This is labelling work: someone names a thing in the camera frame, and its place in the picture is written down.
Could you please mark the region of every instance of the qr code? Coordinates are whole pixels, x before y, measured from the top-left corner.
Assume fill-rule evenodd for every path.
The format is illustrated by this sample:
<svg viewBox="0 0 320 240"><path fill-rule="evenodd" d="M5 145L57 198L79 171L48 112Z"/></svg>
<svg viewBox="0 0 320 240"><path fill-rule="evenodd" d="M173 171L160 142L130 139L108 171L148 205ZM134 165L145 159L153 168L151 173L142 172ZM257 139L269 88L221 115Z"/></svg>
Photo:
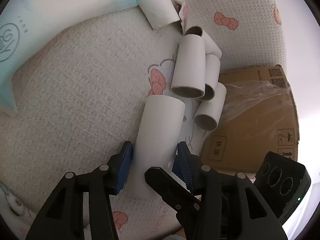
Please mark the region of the qr code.
<svg viewBox="0 0 320 240"><path fill-rule="evenodd" d="M285 84L285 81L283 78L272 78L272 83L280 88L286 88L287 85Z"/></svg>
<svg viewBox="0 0 320 240"><path fill-rule="evenodd" d="M270 77L282 77L281 70L279 68L269 68Z"/></svg>

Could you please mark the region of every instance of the white wall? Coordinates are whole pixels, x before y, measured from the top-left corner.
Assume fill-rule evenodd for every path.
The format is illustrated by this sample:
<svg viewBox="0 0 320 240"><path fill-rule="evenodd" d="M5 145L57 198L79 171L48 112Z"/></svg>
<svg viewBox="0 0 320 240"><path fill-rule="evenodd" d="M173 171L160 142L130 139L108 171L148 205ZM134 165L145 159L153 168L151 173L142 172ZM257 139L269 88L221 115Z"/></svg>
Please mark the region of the white wall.
<svg viewBox="0 0 320 240"><path fill-rule="evenodd" d="M298 162L312 186L283 228L289 240L304 228L320 200L320 27L304 0L276 0L287 51L287 78L297 105L300 126Z"/></svg>

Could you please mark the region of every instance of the pink bow pattern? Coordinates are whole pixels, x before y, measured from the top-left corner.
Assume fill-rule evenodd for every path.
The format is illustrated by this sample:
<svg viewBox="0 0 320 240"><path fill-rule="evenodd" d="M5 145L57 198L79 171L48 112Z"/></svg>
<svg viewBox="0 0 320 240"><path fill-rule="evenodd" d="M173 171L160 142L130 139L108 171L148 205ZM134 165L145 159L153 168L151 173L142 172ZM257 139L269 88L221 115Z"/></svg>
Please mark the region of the pink bow pattern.
<svg viewBox="0 0 320 240"><path fill-rule="evenodd" d="M216 12L214 14L214 22L217 25L227 26L230 30L235 30L238 28L238 21L234 18L225 17L222 13Z"/></svg>

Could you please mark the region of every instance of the patterned fabric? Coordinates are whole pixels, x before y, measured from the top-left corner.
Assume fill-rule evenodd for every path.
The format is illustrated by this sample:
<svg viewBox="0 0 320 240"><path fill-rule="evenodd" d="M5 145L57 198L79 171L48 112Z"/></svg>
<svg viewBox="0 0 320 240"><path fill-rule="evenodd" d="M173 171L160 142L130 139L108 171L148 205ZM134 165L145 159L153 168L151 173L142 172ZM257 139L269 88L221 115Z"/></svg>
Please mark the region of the patterned fabric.
<svg viewBox="0 0 320 240"><path fill-rule="evenodd" d="M285 68L274 0L187 3L187 26L200 25L219 45L222 71L250 65ZM13 78L18 115L0 115L0 180L38 212L66 172L91 172L118 153L125 140L134 142L147 96L173 96L179 27L153 31L135 7L68 28L28 60ZM193 124L198 103L183 100L180 139L198 153L203 140ZM9 211L8 219L31 224L31 219L11 211L8 195L1 195L0 204L1 215ZM124 190L111 197L111 205L120 240L157 238L180 227L175 211L161 199L144 200ZM86 224L88 218L86 202ZM19 227L14 232L19 235Z"/></svg>

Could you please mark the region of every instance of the metal screw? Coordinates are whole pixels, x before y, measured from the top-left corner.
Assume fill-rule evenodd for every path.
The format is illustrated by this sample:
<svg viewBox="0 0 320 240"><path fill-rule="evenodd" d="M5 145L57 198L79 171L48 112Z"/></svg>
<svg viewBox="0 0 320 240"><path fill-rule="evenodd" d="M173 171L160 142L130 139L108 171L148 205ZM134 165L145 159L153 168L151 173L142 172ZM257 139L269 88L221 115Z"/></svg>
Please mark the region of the metal screw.
<svg viewBox="0 0 320 240"><path fill-rule="evenodd" d="M203 171L209 171L211 168L208 165L202 165L201 170Z"/></svg>
<svg viewBox="0 0 320 240"><path fill-rule="evenodd" d="M67 179L71 179L71 178L73 177L73 173L72 173L72 172L68 172L68 173L65 175L65 177L66 177Z"/></svg>
<svg viewBox="0 0 320 240"><path fill-rule="evenodd" d="M240 179L244 179L244 178L245 178L245 174L242 173L242 172L238 172L238 173L237 173L237 176L238 176L238 178L240 178Z"/></svg>
<svg viewBox="0 0 320 240"><path fill-rule="evenodd" d="M193 206L196 210L199 210L200 209L200 206L197 204L197 203L193 203Z"/></svg>
<svg viewBox="0 0 320 240"><path fill-rule="evenodd" d="M106 171L107 169L109 169L109 166L106 165L106 164L103 164L103 165L100 166L99 169L100 169L101 171Z"/></svg>

